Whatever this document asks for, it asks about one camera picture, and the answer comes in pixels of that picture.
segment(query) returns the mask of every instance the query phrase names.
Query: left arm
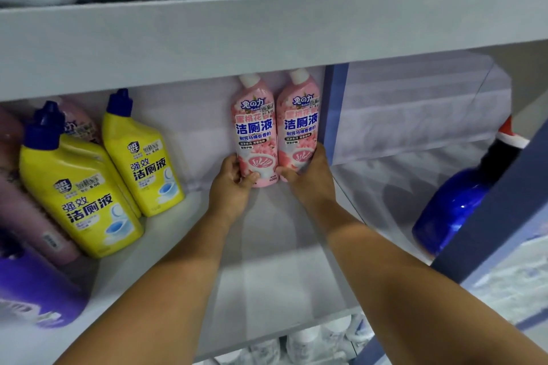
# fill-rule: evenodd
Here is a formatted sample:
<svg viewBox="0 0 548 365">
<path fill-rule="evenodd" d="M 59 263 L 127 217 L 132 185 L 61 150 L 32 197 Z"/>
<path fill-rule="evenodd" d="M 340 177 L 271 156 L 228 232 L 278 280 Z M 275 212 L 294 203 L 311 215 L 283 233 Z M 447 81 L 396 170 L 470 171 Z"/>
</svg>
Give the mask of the left arm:
<svg viewBox="0 0 548 365">
<path fill-rule="evenodd" d="M 188 234 L 93 323 L 55 365 L 191 364 L 226 235 L 259 175 L 229 156 Z"/>
</svg>

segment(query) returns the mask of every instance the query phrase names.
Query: purple bottle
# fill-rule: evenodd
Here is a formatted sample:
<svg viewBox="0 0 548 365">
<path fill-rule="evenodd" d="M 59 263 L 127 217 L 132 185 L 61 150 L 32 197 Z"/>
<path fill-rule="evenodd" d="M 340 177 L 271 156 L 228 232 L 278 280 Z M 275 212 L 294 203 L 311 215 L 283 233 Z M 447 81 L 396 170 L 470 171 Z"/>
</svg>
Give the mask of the purple bottle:
<svg viewBox="0 0 548 365">
<path fill-rule="evenodd" d="M 82 313 L 88 297 L 45 258 L 0 229 L 0 306 L 42 328 L 59 328 Z"/>
</svg>

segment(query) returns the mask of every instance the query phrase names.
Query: blue vertical strip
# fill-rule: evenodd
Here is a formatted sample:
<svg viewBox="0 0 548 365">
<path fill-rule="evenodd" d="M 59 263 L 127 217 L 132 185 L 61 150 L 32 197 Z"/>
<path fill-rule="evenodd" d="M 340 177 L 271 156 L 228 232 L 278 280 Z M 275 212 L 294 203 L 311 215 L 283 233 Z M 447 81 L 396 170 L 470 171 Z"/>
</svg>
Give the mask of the blue vertical strip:
<svg viewBox="0 0 548 365">
<path fill-rule="evenodd" d="M 348 63 L 327 65 L 323 78 L 322 106 L 319 112 L 318 140 L 325 146 L 329 164 L 333 164 L 339 120 L 343 108 Z"/>
<path fill-rule="evenodd" d="M 431 267 L 469 288 L 532 237 L 548 219 L 546 156 L 548 121 Z M 548 320 L 548 309 L 517 324 L 517 328 L 524 330 L 544 320 Z M 352 365 L 374 365 L 383 355 L 375 336 Z"/>
</svg>

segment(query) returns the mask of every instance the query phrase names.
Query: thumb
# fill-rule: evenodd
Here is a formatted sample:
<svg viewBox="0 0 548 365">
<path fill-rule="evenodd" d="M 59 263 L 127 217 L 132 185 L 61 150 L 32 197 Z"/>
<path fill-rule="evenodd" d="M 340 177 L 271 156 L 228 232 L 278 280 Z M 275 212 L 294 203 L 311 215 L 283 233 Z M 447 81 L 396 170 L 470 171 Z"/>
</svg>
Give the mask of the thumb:
<svg viewBox="0 0 548 365">
<path fill-rule="evenodd" d="M 243 181 L 240 183 L 240 186 L 244 189 L 251 189 L 253 184 L 259 180 L 261 175 L 257 172 L 250 173 L 245 178 L 243 178 Z"/>
<path fill-rule="evenodd" d="M 278 175 L 282 175 L 289 183 L 295 182 L 297 178 L 299 177 L 296 171 L 283 166 L 278 166 L 276 168 L 276 173 Z"/>
</svg>

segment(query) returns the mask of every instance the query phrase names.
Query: person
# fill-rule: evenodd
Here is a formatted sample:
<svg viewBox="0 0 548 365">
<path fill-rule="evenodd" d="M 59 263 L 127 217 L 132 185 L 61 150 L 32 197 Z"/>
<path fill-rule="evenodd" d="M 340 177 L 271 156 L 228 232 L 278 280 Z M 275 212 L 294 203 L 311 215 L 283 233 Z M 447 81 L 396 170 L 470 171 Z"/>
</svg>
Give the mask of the person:
<svg viewBox="0 0 548 365">
<path fill-rule="evenodd" d="M 305 174 L 277 172 L 325 234 L 393 365 L 548 364 L 488 306 L 339 206 L 321 144 Z M 236 156 L 226 158 L 204 216 L 56 364 L 190 365 L 225 238 L 258 177 L 241 179 Z"/>
</svg>

